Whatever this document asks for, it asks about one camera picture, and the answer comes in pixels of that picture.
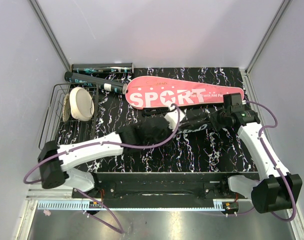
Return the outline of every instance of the pink bat cover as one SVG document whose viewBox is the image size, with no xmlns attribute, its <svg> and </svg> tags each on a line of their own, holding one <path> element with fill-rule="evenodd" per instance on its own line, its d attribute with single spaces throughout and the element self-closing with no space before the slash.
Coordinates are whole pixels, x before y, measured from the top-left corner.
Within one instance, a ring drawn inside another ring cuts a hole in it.
<svg viewBox="0 0 304 240">
<path fill-rule="evenodd" d="M 127 86 L 125 98 L 136 109 L 223 103 L 224 94 L 240 93 L 243 89 L 208 83 L 183 81 L 159 76 L 139 76 Z"/>
</svg>

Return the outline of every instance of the white wall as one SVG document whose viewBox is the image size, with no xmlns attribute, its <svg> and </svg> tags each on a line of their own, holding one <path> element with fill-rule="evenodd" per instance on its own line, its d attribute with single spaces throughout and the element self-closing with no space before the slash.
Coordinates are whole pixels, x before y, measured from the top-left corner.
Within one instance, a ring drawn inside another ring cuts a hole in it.
<svg viewBox="0 0 304 240">
<path fill-rule="evenodd" d="M 292 1 L 250 76 L 258 101 L 279 120 L 269 132 L 276 153 L 303 179 L 304 216 L 304 0 Z"/>
<path fill-rule="evenodd" d="M 240 67 L 282 0 L 38 0 L 71 64 Z"/>
<path fill-rule="evenodd" d="M 37 163 L 41 123 L 64 71 L 28 1 L 0 0 L 0 240 L 15 231 L 23 177 Z"/>
</svg>

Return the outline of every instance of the wire basket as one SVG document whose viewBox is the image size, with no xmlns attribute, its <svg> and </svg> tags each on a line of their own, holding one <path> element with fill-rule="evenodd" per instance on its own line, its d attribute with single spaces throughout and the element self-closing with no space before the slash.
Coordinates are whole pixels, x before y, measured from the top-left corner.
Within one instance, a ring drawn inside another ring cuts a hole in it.
<svg viewBox="0 0 304 240">
<path fill-rule="evenodd" d="M 56 84 L 53 88 L 50 104 L 47 108 L 38 148 L 41 150 L 46 142 L 56 141 L 58 145 L 80 143 L 94 139 L 95 118 L 89 121 L 80 121 L 69 117 L 67 122 L 63 122 L 62 112 L 66 94 L 73 88 L 82 87 L 92 96 L 94 103 L 94 115 L 98 111 L 99 87 L 93 83 L 62 83 Z"/>
</svg>

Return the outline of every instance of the gray floor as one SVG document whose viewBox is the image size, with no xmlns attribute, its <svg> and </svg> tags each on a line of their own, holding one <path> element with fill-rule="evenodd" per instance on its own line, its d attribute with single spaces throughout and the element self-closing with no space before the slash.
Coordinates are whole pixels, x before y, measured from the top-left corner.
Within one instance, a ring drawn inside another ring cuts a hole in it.
<svg viewBox="0 0 304 240">
<path fill-rule="evenodd" d="M 248 202 L 240 203 L 249 209 Z M 86 218 L 82 212 L 52 211 L 45 216 L 37 210 L 29 240 L 293 240 L 289 223 L 282 222 L 270 213 L 255 211 L 245 216 L 225 218 L 199 212 L 118 211 L 125 234 L 113 232 L 98 221 Z M 113 224 L 112 217 L 101 211 L 97 217 Z"/>
</svg>

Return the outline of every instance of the black cylinder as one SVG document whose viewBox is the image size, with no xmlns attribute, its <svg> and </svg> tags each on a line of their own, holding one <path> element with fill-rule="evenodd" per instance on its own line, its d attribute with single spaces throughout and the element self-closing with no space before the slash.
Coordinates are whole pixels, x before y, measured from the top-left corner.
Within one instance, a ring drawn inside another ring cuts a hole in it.
<svg viewBox="0 0 304 240">
<path fill-rule="evenodd" d="M 107 80 L 104 78 L 99 78 L 94 76 L 83 75 L 70 71 L 67 71 L 64 74 L 64 79 L 65 81 L 70 83 L 87 84 L 89 87 L 91 87 L 90 84 L 96 84 L 99 86 L 100 89 L 104 89 L 106 91 L 114 92 L 118 94 L 126 94 L 127 86 L 128 86 L 126 83 Z"/>
<path fill-rule="evenodd" d="M 108 64 L 72 64 L 71 72 L 77 74 L 123 74 L 133 73 L 133 63 L 108 63 Z"/>
</svg>

